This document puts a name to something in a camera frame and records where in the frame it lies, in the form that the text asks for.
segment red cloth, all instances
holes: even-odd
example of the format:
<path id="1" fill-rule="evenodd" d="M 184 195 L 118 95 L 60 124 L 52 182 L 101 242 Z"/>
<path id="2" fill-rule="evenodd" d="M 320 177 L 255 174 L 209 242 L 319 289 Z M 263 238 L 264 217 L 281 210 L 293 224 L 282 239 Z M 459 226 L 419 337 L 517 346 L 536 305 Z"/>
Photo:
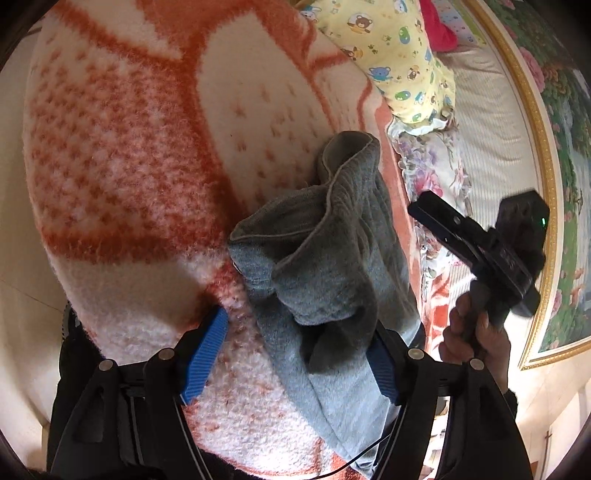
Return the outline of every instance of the red cloth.
<path id="1" fill-rule="evenodd" d="M 419 0 L 425 22 L 425 33 L 429 39 L 431 50 L 452 51 L 457 47 L 457 37 L 451 29 L 442 24 L 433 1 Z"/>

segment gold picture frame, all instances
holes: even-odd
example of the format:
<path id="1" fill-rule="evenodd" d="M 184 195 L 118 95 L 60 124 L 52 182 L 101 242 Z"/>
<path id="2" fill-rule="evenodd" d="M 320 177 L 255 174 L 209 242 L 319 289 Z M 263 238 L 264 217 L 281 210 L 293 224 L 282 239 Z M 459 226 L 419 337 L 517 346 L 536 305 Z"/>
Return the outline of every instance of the gold picture frame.
<path id="1" fill-rule="evenodd" d="M 540 307 L 530 322 L 525 347 L 518 364 L 521 370 L 541 367 L 591 348 L 591 338 L 586 338 L 549 352 L 539 353 L 538 351 L 556 293 L 555 283 L 557 274 L 560 272 L 562 254 L 563 239 L 562 235 L 558 234 L 558 226 L 563 218 L 559 218 L 558 214 L 563 211 L 561 204 L 559 204 L 563 201 L 563 197 L 562 191 L 558 192 L 556 187 L 557 178 L 560 179 L 560 170 L 557 171 L 560 166 L 557 166 L 554 161 L 554 158 L 557 158 L 556 145 L 553 141 L 553 134 L 548 131 L 547 117 L 544 117 L 546 116 L 545 107 L 543 107 L 541 98 L 537 99 L 537 92 L 534 93 L 533 85 L 535 83 L 533 83 L 533 79 L 528 78 L 529 72 L 526 73 L 527 67 L 524 68 L 523 63 L 520 62 L 516 45 L 508 39 L 505 29 L 500 26 L 495 14 L 482 0 L 462 0 L 462 2 L 492 40 L 493 46 L 502 57 L 516 85 L 531 127 L 532 140 L 540 168 L 542 195 L 550 206 L 550 221 L 544 248 L 546 265 L 538 282 L 541 295 Z"/>

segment gray towel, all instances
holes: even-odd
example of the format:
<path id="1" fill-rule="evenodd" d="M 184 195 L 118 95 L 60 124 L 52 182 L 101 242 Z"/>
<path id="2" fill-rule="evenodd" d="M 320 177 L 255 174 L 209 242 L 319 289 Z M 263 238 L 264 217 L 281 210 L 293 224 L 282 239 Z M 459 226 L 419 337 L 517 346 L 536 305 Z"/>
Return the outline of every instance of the gray towel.
<path id="1" fill-rule="evenodd" d="M 372 135 L 336 135 L 317 165 L 320 185 L 266 204 L 229 240 L 287 394 L 345 461 L 387 420 L 365 357 L 378 318 L 407 344 L 420 321 L 379 156 Z M 353 467 L 370 476 L 376 451 Z"/>

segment framed painting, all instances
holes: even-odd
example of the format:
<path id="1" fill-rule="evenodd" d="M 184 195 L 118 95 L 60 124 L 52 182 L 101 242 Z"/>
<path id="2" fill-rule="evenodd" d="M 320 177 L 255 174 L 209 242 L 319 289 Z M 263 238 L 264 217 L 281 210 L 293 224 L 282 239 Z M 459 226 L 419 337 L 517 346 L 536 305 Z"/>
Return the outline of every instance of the framed painting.
<path id="1" fill-rule="evenodd" d="M 563 204 L 561 218 L 551 216 L 542 303 L 519 363 L 533 368 L 591 348 L 591 95 L 571 55 L 531 5 L 463 2 L 493 39 L 519 90 L 541 164 L 543 196 L 551 209 L 552 201 Z M 524 62 L 533 82 L 524 78 Z M 548 121 L 549 135 L 543 125 Z M 555 184 L 561 192 L 553 194 Z"/>

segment cartoon bear print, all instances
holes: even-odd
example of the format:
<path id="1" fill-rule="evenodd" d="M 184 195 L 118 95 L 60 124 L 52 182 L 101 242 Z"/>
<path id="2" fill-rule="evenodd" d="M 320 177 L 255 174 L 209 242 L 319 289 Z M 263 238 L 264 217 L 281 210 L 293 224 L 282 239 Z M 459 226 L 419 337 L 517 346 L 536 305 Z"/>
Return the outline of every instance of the cartoon bear print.
<path id="1" fill-rule="evenodd" d="M 322 9 L 320 7 L 315 7 L 314 5 L 306 5 L 300 11 L 300 15 L 302 17 L 306 17 L 312 23 L 318 23 L 318 17 L 316 16 L 318 12 L 322 12 Z"/>
<path id="2" fill-rule="evenodd" d="M 388 80 L 392 80 L 392 77 L 389 76 L 389 74 L 390 74 L 390 67 L 370 67 L 369 68 L 369 75 L 376 82 L 387 82 Z"/>
<path id="3" fill-rule="evenodd" d="M 421 74 L 421 72 L 418 69 L 418 65 L 413 65 L 412 67 L 410 67 L 410 69 L 409 69 L 409 71 L 407 73 L 407 79 L 414 80 L 420 74 Z"/>
<path id="4" fill-rule="evenodd" d="M 414 98 L 415 105 L 422 105 L 424 101 L 425 101 L 425 93 L 424 92 L 419 92 L 418 95 Z"/>
<path id="5" fill-rule="evenodd" d="M 397 14 L 405 14 L 408 13 L 408 7 L 404 0 L 394 0 L 394 11 Z"/>
<path id="6" fill-rule="evenodd" d="M 349 18 L 347 25 L 355 33 L 369 33 L 374 27 L 374 21 L 368 14 L 357 13 Z"/>
<path id="7" fill-rule="evenodd" d="M 357 61 L 357 59 L 363 57 L 363 50 L 355 46 L 345 45 L 341 47 L 341 51 L 353 61 Z"/>

